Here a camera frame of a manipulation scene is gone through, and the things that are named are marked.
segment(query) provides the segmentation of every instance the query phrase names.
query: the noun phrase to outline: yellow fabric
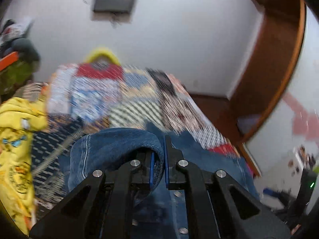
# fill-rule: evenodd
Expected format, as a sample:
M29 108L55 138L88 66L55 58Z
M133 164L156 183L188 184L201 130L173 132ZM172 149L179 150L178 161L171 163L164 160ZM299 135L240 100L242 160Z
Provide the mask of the yellow fabric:
M97 48L93 50L85 59L85 63L94 63L99 57L106 57L112 64L120 66L120 61L107 48Z
M31 175L32 131L47 126L42 100L12 98L0 107L0 200L16 225L28 234L34 209Z

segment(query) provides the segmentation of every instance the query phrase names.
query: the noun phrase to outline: orange object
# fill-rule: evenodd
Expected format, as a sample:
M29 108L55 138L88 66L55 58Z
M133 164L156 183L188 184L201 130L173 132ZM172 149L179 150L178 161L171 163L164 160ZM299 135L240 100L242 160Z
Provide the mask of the orange object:
M18 61L19 54L18 52L12 52L11 54L7 55L6 57L0 60L0 71L5 69L7 66L11 65L12 63Z

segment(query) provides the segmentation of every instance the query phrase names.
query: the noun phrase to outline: wall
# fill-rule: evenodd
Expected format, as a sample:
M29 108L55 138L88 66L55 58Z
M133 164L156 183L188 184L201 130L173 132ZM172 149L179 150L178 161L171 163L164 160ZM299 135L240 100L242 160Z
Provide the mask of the wall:
M319 146L319 22L307 8L306 29L295 73L275 110L246 146L262 173L288 151Z
M94 0L13 0L5 19L35 19L30 39L42 56L35 80L81 62L97 46L122 64L175 74L191 92L229 95L253 48L261 15L251 0L136 0L129 22L93 15Z

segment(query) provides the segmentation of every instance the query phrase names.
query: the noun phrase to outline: striped fabric patch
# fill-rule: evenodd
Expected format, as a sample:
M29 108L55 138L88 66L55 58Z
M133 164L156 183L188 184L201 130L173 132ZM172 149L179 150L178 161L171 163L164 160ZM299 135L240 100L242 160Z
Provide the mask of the striped fabric patch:
M156 101L128 101L118 104L109 111L110 127L130 127L145 129L150 121L162 128L162 116Z

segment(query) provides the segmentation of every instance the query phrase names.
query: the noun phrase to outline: metal rivet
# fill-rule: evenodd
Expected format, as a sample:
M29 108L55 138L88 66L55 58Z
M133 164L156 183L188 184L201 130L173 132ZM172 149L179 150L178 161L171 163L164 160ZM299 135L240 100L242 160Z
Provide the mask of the metal rivet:
M100 177L100 176L102 176L102 174L103 174L103 172L101 170L95 170L93 172L94 177Z
M139 160L132 160L132 161L131 161L131 165L132 165L132 166L135 166L135 167L136 167L136 166L139 166L140 164L141 164L141 162L140 162Z
M178 165L185 167L188 165L188 162L186 160L180 160L178 161Z
M224 170L218 170L216 175L220 178L224 178L226 176L226 172Z
M133 226L137 226L137 225L138 225L138 222L137 222L135 219L133 219L133 220L132 220L132 225L133 225Z
M179 197L179 198L181 197L181 193L180 193L179 191L175 191L175 192L174 192L174 195L175 195L176 197Z
M186 229L185 227L182 227L178 230L181 234L183 235L187 235L188 234L188 229Z

